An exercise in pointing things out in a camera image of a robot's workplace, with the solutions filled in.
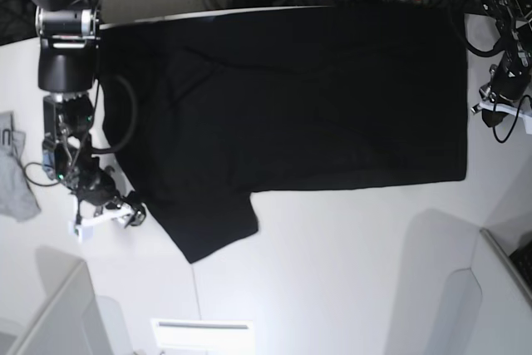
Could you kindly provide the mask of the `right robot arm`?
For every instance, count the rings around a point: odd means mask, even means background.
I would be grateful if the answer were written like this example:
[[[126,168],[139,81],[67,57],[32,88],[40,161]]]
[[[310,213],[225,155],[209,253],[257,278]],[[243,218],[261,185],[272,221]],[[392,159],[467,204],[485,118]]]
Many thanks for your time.
[[[141,225],[144,205],[135,192],[123,195],[111,169],[100,157],[121,150],[132,137],[138,116],[131,85],[121,76],[130,98],[131,121],[118,144],[98,149],[90,130],[95,107],[89,91],[99,82],[100,0],[31,0],[37,7],[35,28],[40,42],[38,86],[43,99],[42,168],[48,178],[75,197],[73,232],[82,236],[93,226],[115,221],[127,228]]]

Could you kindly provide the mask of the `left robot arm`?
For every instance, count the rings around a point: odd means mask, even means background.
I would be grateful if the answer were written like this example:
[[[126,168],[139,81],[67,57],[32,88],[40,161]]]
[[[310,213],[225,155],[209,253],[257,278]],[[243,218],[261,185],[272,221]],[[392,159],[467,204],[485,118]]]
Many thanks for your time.
[[[493,106],[520,101],[531,83],[531,0],[479,0],[485,14],[495,20],[499,38],[489,51],[475,49],[479,57],[501,54],[490,81],[479,89],[480,98]]]

